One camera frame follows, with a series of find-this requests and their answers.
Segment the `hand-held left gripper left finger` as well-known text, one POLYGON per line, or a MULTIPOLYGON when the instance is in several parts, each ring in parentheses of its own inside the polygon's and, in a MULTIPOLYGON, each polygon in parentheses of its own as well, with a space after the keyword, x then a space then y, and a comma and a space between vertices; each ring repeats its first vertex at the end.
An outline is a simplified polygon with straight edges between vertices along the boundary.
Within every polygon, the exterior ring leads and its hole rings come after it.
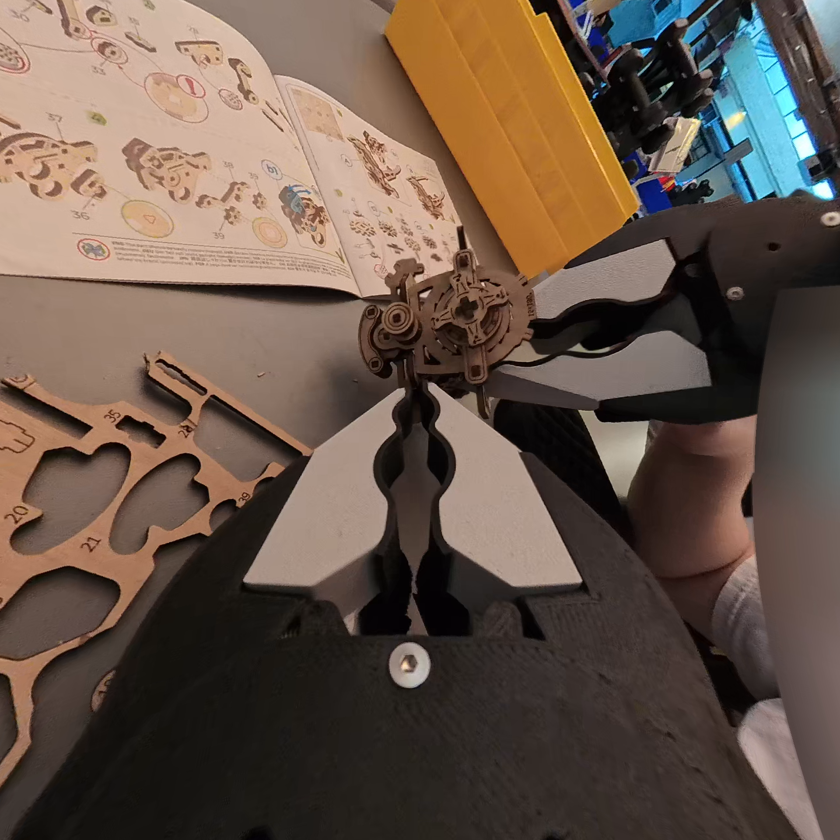
POLYGON ((330 602, 365 634, 404 634, 411 571, 392 487, 411 400, 398 389, 309 457, 243 579, 255 592, 330 602))

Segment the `assembly instruction booklet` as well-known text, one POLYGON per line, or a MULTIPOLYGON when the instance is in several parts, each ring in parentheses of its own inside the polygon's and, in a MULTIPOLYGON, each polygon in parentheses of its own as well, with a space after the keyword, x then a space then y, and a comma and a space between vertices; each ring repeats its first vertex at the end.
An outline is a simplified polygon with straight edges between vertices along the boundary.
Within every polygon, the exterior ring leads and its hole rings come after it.
POLYGON ((453 266, 435 162, 189 2, 2 2, 2 274, 389 294, 453 266))

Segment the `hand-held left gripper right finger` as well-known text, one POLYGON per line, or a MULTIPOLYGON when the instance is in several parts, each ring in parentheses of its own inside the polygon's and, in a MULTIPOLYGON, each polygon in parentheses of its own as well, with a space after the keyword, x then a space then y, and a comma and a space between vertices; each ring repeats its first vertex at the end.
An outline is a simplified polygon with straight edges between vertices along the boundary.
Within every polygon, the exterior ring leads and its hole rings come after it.
POLYGON ((430 636, 465 636, 495 603, 577 592, 583 579, 521 450, 434 384, 420 396, 438 483, 420 562, 430 636))

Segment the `wooden mechanical model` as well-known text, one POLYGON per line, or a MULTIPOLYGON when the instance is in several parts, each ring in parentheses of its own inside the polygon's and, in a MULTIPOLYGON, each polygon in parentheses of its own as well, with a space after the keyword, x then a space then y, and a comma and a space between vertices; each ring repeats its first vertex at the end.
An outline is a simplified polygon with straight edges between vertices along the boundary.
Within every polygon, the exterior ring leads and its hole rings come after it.
POLYGON ((485 386, 490 373, 533 335, 532 281, 482 267, 462 226, 447 271, 423 278, 416 259, 400 259, 386 276, 384 306, 363 309, 358 331, 366 369, 400 386, 431 382, 451 395, 476 394, 478 413, 490 419, 485 386))

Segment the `rack of black equipment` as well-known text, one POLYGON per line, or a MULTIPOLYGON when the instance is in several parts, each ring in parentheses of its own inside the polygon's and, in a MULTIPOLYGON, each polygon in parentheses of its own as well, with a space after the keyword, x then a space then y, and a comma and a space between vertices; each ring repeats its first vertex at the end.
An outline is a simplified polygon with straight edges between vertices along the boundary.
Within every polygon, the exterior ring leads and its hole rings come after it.
POLYGON ((805 2, 533 2, 639 192, 838 201, 838 69, 805 2))

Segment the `white card sign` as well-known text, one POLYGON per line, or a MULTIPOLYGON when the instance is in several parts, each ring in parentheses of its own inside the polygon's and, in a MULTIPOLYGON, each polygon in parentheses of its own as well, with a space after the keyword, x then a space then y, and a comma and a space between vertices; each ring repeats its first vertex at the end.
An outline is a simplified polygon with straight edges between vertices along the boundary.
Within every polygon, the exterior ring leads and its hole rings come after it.
POLYGON ((673 135, 651 159, 649 170, 657 176, 676 175, 684 168, 690 147, 701 127, 697 118, 674 117, 667 120, 673 135))

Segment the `person's right forearm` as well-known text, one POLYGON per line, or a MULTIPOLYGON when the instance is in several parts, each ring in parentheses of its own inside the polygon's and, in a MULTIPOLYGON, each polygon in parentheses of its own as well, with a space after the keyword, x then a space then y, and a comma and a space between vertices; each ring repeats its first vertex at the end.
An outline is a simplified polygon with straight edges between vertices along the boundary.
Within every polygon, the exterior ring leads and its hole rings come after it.
POLYGON ((755 556, 742 499, 754 472, 757 417, 664 423, 627 496, 633 546, 681 617, 712 639, 719 594, 755 556))

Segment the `yellow plastic box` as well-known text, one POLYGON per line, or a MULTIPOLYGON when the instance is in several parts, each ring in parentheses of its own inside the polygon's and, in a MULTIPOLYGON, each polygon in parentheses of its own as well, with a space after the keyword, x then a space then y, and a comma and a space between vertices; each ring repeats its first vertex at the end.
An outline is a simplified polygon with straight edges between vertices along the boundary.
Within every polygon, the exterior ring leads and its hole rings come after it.
POLYGON ((385 37, 518 270, 564 268, 639 201, 546 14, 400 1, 385 37))

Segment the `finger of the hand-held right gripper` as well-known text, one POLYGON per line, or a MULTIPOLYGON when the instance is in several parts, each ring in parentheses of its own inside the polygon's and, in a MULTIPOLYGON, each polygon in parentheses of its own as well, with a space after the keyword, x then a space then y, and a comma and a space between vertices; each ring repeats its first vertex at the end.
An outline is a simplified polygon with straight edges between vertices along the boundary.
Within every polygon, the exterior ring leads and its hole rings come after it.
POLYGON ((583 350, 593 322, 550 338, 533 337, 489 374, 489 397, 593 411, 625 397, 710 386, 703 350, 672 331, 656 331, 608 349, 583 350))
POLYGON ((532 291, 535 339, 623 337, 664 294, 678 260, 665 240, 543 276, 532 291))

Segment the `laser-cut plywood parts sheet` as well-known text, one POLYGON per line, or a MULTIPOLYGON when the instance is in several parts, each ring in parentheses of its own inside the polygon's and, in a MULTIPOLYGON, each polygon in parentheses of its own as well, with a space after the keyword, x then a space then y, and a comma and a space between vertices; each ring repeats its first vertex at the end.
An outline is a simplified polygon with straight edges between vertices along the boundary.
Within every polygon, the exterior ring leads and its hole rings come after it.
POLYGON ((295 457, 312 455, 310 447, 181 364, 169 353, 160 351, 154 355, 146 354, 143 358, 147 376, 189 406, 188 414, 180 422, 157 423, 152 415, 127 402, 100 405, 71 402, 48 392, 29 374, 2 379, 5 388, 32 397, 38 404, 57 410, 87 428, 81 438, 73 438, 44 420, 2 404, 2 608, 7 608, 16 594, 35 577, 64 568, 73 568, 113 582, 119 588, 119 596, 94 628, 36 654, 21 658, 2 657, 1 672, 9 683, 16 737, 2 757, 1 784, 7 782, 32 744, 34 689, 45 668, 58 657, 81 647, 119 622, 151 577, 154 555, 160 547, 198 535, 210 536, 213 532, 211 518, 219 505, 230 501, 237 509, 242 508, 255 495, 262 481, 273 480, 284 471, 283 465, 272 461, 255 479, 238 479, 215 458, 203 452, 196 445, 195 436, 208 402, 218 401, 246 422, 288 446, 295 457), (93 455, 106 445, 121 445, 129 451, 127 475, 114 500, 78 535, 69 537, 54 548, 32 555, 16 552, 12 546, 14 533, 43 515, 41 509, 24 499, 26 486, 41 458, 49 451, 60 448, 93 455), (110 534, 121 505, 154 469, 181 456, 197 461, 195 481, 206 489, 207 503, 173 530, 153 526, 141 549, 128 554, 118 553, 110 544, 110 534))

